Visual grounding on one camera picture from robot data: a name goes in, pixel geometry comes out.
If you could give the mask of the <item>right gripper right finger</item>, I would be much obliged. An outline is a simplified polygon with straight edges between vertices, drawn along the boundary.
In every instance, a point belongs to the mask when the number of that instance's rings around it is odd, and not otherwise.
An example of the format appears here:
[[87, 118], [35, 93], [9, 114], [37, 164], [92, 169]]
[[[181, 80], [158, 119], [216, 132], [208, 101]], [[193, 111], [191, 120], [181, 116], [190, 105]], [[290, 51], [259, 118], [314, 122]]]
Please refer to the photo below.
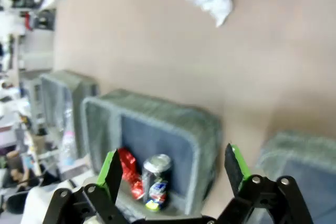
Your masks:
[[252, 174], [239, 148], [227, 144], [224, 167], [234, 197], [215, 223], [247, 223], [255, 209], [264, 209], [273, 223], [313, 223], [296, 180], [281, 176], [272, 181]]

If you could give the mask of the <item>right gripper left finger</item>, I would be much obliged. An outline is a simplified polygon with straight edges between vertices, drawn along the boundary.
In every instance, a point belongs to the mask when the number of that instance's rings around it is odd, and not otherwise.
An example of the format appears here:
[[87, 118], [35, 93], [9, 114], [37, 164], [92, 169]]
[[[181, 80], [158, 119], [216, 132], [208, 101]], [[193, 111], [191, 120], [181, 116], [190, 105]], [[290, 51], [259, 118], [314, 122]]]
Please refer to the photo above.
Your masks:
[[118, 150], [107, 153], [97, 182], [73, 192], [57, 189], [46, 211], [46, 223], [84, 223], [96, 217], [98, 223], [126, 223], [115, 206], [123, 170]]

